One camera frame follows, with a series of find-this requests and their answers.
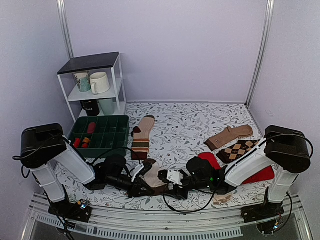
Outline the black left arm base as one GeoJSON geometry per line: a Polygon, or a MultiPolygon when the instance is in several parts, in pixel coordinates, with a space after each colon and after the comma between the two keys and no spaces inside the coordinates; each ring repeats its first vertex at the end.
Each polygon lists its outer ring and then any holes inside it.
{"type": "Polygon", "coordinates": [[[82,207],[83,204],[72,203],[68,200],[60,202],[49,201],[48,212],[58,217],[88,223],[91,217],[92,208],[90,206],[82,207]]]}

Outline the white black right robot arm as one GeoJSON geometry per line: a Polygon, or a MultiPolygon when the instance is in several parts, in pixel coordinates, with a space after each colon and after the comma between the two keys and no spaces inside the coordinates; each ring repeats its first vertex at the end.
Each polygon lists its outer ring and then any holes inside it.
{"type": "Polygon", "coordinates": [[[311,166],[313,144],[301,131],[270,125],[256,146],[230,165],[220,170],[209,167],[209,162],[194,157],[187,163],[189,175],[182,175],[182,185],[166,186],[164,197],[186,200],[190,191],[208,187],[213,195],[225,195],[242,185],[258,172],[277,165],[271,185],[265,192],[266,201],[259,206],[262,218],[269,218],[278,210],[297,176],[311,166]]]}

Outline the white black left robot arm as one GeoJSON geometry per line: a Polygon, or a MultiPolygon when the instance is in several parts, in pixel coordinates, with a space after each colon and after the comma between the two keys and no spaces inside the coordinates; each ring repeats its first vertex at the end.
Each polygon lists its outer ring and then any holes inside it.
{"type": "Polygon", "coordinates": [[[70,217],[74,213],[74,205],[66,200],[67,192],[54,173],[51,161],[64,166],[90,191],[113,186],[127,191],[130,198],[152,196],[155,193],[139,177],[145,167],[143,164],[130,171],[125,157],[112,150],[107,150],[98,157],[104,157],[105,160],[101,163],[96,160],[88,162],[66,139],[62,126],[53,123],[25,129],[21,134],[20,155],[15,160],[30,170],[63,217],[70,217]]]}

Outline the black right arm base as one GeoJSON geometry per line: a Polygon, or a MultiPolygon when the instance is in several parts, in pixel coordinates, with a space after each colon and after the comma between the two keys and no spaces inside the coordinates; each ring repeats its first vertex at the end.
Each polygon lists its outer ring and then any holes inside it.
{"type": "Polygon", "coordinates": [[[265,220],[282,215],[285,211],[281,203],[265,201],[261,204],[246,206],[241,209],[241,217],[245,223],[265,220]]]}

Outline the cream brown block sock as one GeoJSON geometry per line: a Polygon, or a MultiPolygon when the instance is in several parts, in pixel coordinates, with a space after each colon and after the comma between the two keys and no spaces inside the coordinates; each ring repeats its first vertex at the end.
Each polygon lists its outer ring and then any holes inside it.
{"type": "Polygon", "coordinates": [[[153,159],[148,159],[145,163],[151,164],[152,167],[143,176],[143,180],[152,188],[152,190],[154,190],[153,196],[162,195],[167,184],[158,177],[160,171],[158,162],[153,159]]]}

